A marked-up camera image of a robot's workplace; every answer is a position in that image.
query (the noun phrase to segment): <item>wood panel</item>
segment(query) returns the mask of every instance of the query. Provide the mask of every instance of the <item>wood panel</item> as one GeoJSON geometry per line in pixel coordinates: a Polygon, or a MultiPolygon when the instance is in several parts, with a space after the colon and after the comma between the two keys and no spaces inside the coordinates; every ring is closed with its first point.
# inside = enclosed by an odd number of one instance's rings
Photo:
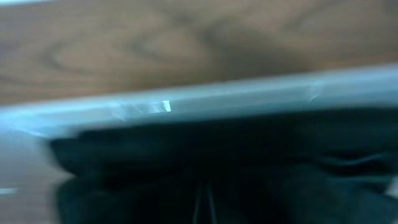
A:
{"type": "Polygon", "coordinates": [[[396,62],[396,0],[0,7],[0,103],[396,62]]]}

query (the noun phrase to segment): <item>wooden table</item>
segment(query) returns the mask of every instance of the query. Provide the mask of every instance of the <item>wooden table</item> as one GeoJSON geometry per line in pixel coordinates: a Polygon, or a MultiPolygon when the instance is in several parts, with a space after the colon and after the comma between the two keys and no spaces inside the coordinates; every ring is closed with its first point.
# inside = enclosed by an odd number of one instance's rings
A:
{"type": "Polygon", "coordinates": [[[0,103],[398,59],[398,0],[59,0],[0,7],[0,103]]]}

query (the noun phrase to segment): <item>wood grain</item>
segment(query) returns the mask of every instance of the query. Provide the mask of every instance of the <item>wood grain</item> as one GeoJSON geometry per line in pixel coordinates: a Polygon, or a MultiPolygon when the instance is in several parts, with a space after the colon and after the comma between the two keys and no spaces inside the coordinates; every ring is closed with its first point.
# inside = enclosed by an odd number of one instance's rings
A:
{"type": "Polygon", "coordinates": [[[0,8],[0,103],[396,62],[393,0],[60,0],[0,8]]]}

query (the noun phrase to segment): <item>dark fabric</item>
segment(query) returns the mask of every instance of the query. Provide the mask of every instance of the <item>dark fabric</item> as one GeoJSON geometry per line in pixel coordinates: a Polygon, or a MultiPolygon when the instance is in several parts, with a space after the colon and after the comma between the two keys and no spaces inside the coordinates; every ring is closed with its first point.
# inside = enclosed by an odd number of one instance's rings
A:
{"type": "Polygon", "coordinates": [[[56,139],[63,224],[391,224],[398,110],[157,123],[56,139]]]}

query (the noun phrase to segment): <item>floor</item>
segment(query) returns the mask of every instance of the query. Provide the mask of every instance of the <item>floor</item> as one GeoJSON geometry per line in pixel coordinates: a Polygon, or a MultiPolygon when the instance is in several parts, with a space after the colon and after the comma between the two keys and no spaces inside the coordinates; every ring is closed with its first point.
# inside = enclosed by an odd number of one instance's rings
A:
{"type": "Polygon", "coordinates": [[[396,62],[397,26],[397,0],[0,7],[0,103],[396,62]]]}

